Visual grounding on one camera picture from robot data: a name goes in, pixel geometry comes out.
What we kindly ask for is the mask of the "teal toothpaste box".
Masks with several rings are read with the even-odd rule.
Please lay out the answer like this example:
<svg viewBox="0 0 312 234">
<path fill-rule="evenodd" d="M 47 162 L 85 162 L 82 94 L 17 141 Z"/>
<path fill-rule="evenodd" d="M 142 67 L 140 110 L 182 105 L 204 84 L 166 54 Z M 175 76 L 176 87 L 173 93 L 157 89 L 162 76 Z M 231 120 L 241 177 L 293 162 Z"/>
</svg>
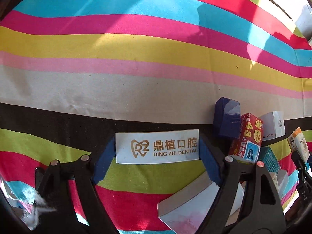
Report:
<svg viewBox="0 0 312 234">
<path fill-rule="evenodd" d="M 261 147 L 258 161 L 262 161 L 269 172 L 277 174 L 280 171 L 280 164 L 269 146 Z"/>
</svg>

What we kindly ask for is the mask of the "white cube box red logo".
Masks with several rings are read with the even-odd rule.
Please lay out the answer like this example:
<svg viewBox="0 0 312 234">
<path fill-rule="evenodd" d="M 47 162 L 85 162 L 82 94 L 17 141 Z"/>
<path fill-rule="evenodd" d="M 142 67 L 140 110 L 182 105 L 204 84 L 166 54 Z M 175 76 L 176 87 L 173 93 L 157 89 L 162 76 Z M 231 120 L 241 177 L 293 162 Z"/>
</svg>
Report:
<svg viewBox="0 0 312 234">
<path fill-rule="evenodd" d="M 260 116 L 263 121 L 263 141 L 269 141 L 285 135 L 284 113 L 272 111 Z"/>
</svg>

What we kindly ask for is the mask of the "red and yellow small box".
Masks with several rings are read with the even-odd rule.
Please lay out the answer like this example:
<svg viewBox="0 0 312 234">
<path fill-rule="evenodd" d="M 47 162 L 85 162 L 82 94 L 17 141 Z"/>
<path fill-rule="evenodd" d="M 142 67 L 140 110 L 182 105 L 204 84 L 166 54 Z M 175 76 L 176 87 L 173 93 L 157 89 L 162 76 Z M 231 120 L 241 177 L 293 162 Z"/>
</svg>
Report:
<svg viewBox="0 0 312 234">
<path fill-rule="evenodd" d="M 262 138 L 263 121 L 251 113 L 245 113 L 241 116 L 239 137 L 232 142 L 228 155 L 238 161 L 255 163 Z"/>
</svg>

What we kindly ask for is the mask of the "large white box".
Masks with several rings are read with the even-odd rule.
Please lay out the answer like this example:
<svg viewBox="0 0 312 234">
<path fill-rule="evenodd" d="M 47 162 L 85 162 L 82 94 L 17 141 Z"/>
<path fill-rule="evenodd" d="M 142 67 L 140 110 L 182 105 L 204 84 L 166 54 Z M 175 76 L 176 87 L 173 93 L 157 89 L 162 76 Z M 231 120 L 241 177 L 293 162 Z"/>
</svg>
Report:
<svg viewBox="0 0 312 234">
<path fill-rule="evenodd" d="M 219 186 L 204 172 L 157 205 L 159 219 L 175 233 L 195 233 L 205 219 Z"/>
</svg>

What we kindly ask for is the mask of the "white dental brand box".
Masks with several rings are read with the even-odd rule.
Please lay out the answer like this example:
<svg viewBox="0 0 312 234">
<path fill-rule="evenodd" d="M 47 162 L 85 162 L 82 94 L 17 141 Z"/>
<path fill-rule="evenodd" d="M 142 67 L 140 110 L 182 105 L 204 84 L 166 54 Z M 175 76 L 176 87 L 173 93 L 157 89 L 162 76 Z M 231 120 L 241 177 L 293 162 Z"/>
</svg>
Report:
<svg viewBox="0 0 312 234">
<path fill-rule="evenodd" d="M 199 130 L 117 133 L 118 164 L 167 164 L 199 159 Z"/>
</svg>

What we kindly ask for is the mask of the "tall white narrow box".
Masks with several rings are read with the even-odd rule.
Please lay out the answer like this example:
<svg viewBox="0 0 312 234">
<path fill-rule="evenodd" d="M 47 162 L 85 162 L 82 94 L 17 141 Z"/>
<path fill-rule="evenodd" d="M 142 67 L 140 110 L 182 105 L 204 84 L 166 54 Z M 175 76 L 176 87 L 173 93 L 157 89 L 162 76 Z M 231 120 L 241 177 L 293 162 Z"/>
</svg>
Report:
<svg viewBox="0 0 312 234">
<path fill-rule="evenodd" d="M 279 170 L 277 173 L 270 172 L 269 174 L 273 180 L 273 183 L 276 187 L 278 195 L 281 199 L 285 191 L 285 188 L 289 182 L 288 172 L 287 170 Z"/>
</svg>

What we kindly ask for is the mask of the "white barcode box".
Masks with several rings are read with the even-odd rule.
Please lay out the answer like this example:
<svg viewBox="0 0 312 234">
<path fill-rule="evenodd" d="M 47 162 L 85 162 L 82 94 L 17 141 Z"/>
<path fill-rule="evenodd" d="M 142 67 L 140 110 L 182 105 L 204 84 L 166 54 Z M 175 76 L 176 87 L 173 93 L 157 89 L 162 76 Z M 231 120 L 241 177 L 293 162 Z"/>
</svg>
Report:
<svg viewBox="0 0 312 234">
<path fill-rule="evenodd" d="M 300 127 L 295 129 L 287 138 L 289 147 L 292 152 L 297 151 L 304 162 L 308 162 L 310 152 L 304 134 Z"/>
</svg>

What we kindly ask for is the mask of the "grey fluffy microphone cover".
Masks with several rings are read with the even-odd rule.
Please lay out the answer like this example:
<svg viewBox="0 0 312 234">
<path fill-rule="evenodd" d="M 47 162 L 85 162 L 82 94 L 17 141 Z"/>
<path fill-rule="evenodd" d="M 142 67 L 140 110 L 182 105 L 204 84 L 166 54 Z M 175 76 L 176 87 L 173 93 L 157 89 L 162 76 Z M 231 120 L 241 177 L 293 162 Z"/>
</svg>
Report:
<svg viewBox="0 0 312 234">
<path fill-rule="evenodd" d="M 36 190 L 30 194 L 30 197 L 33 199 L 32 208 L 30 211 L 23 211 L 22 221 L 33 231 L 40 224 L 40 217 L 43 214 L 56 212 L 56 209 L 48 206 L 45 199 Z"/>
</svg>

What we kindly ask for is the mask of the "dark blue small box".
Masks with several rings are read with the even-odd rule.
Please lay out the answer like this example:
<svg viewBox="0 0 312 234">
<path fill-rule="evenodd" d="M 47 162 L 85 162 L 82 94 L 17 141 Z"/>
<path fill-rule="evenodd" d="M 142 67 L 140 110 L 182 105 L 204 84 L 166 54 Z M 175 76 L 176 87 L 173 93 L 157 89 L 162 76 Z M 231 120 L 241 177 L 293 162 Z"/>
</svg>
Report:
<svg viewBox="0 0 312 234">
<path fill-rule="evenodd" d="M 221 97 L 215 103 L 213 125 L 218 136 L 237 139 L 241 126 L 241 106 L 233 99 Z"/>
</svg>

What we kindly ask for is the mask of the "striped colourful tablecloth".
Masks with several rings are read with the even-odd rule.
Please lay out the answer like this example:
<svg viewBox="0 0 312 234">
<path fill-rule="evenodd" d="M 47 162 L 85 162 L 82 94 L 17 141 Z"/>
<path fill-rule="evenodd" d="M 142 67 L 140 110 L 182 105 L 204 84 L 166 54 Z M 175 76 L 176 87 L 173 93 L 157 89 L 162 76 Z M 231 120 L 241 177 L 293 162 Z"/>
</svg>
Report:
<svg viewBox="0 0 312 234">
<path fill-rule="evenodd" d="M 1 0 L 1 181 L 32 208 L 35 170 L 117 133 L 213 126 L 225 97 L 282 111 L 311 142 L 311 46 L 273 0 Z M 170 233 L 157 205 L 202 161 L 118 164 L 97 193 L 120 233 Z"/>
</svg>

